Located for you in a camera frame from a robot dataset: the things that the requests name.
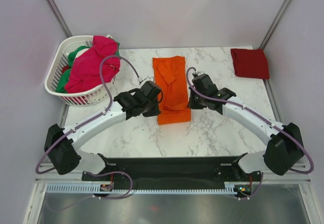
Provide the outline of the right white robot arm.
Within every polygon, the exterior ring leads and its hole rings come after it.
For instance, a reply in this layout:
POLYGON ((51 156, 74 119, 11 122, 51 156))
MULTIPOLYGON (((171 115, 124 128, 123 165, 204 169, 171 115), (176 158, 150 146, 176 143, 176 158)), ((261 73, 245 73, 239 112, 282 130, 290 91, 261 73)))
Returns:
POLYGON ((218 89, 205 73, 194 72, 190 80, 190 109, 216 111, 235 120, 265 145, 266 150, 245 153, 236 158, 232 165, 233 177, 244 180, 252 172, 270 170, 283 176, 304 156, 300 129, 297 125, 265 118, 253 111, 231 90, 218 89))

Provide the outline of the orange t-shirt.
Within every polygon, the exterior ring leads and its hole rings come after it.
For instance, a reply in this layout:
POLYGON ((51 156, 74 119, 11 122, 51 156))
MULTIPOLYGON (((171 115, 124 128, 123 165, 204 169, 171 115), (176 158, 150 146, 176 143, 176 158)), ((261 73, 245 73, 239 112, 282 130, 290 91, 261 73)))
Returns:
POLYGON ((185 58, 174 56, 169 58, 153 58, 152 67, 156 84, 162 89, 157 116, 159 125, 184 123, 191 120, 188 108, 189 97, 185 77, 185 58))

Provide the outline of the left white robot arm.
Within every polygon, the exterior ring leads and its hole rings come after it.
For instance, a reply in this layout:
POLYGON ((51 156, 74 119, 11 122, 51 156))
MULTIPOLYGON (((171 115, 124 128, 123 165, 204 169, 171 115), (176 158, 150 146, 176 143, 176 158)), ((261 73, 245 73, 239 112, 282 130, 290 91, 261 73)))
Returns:
POLYGON ((132 117, 159 115, 160 95, 162 89, 154 82, 146 81, 141 88, 119 93, 107 108, 78 123, 63 128, 57 124, 51 126, 44 150, 54 169, 60 175, 77 169, 90 172, 100 180, 109 178, 111 168, 104 156, 86 153, 80 148, 102 131, 132 117))

